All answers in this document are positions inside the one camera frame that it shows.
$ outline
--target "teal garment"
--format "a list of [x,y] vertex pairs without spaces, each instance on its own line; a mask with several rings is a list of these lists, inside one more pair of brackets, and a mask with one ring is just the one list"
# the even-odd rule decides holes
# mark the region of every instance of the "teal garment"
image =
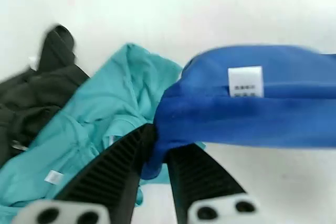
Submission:
[[[144,123],[152,123],[163,91],[180,74],[177,64],[128,44],[85,82],[47,124],[29,149],[0,170],[0,223],[10,223],[21,207],[51,199],[93,158]],[[44,181],[51,170],[60,184]],[[169,183],[167,170],[147,183]],[[137,204],[142,201],[139,193]]]

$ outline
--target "white label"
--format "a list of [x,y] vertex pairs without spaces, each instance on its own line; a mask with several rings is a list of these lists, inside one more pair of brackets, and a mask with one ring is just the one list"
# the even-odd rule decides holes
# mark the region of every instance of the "white label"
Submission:
[[262,66],[229,68],[227,73],[231,97],[264,97]]
[[44,179],[44,181],[49,182],[53,185],[58,185],[61,182],[62,178],[63,178],[62,173],[59,173],[55,170],[51,170],[48,173],[47,177]]
[[38,58],[36,56],[28,57],[30,68],[37,71],[38,68]]
[[114,143],[114,136],[110,136],[110,145]]

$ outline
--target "cloth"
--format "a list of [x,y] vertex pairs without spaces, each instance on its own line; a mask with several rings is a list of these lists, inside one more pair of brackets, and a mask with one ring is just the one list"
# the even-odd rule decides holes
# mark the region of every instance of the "cloth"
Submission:
[[46,34],[37,71],[0,84],[0,167],[23,152],[88,76],[74,64],[74,40],[56,26]]
[[[265,97],[230,97],[227,69],[249,66],[262,66]],[[157,175],[167,150],[196,141],[335,148],[335,110],[336,55],[292,46],[205,52],[164,92],[154,119],[158,141],[142,178]]]
[[[177,64],[139,46],[123,46],[78,89],[29,150],[0,170],[0,223],[9,223],[33,200],[55,197],[109,147],[112,136],[120,138],[152,123],[163,91],[180,72]],[[60,184],[44,181],[51,170],[63,174]]]

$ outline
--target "black fabric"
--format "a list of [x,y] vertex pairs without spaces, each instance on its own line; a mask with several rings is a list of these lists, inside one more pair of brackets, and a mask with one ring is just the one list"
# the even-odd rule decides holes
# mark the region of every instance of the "black fabric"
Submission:
[[88,76],[75,65],[74,39],[63,26],[47,33],[37,71],[0,84],[0,167],[22,153]]

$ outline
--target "white backdrop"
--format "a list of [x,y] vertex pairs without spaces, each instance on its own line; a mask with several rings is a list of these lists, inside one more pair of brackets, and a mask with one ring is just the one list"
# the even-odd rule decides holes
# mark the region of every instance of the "white backdrop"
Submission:
[[[243,43],[336,53],[336,0],[0,0],[0,79],[28,64],[54,23],[73,34],[92,75],[135,42],[184,65],[200,51]],[[336,222],[336,152],[208,145],[279,223]],[[174,223],[169,186],[145,186],[133,223]]]

